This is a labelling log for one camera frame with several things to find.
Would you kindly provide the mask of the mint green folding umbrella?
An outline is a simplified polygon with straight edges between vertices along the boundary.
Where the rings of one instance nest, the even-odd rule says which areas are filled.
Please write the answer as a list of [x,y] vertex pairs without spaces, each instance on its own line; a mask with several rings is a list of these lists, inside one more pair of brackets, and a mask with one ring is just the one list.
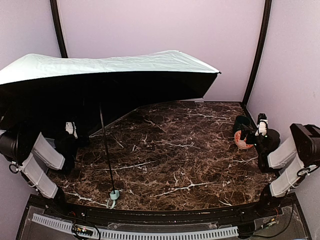
[[30,124],[51,141],[75,122],[88,145],[92,133],[138,107],[202,98],[219,73],[177,50],[102,59],[27,54],[0,72],[0,128]]

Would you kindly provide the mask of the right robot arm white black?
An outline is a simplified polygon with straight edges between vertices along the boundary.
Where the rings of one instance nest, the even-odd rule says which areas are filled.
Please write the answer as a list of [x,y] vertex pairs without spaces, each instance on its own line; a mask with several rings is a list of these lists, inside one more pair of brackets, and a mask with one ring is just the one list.
[[279,207],[289,193],[320,167],[320,128],[313,124],[290,125],[290,136],[280,142],[277,131],[261,120],[256,129],[240,125],[240,139],[253,145],[258,153],[257,165],[263,173],[278,172],[279,176],[260,193],[254,209],[265,216]]

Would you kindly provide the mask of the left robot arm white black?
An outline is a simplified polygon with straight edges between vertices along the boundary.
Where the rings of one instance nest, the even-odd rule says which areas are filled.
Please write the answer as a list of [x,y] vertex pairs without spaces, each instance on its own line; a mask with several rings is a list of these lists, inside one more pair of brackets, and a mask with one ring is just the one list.
[[45,199],[63,205],[65,193],[48,177],[47,171],[70,174],[81,140],[73,121],[66,122],[53,140],[48,140],[37,126],[21,123],[1,133],[0,153],[10,163],[13,174],[21,174]]

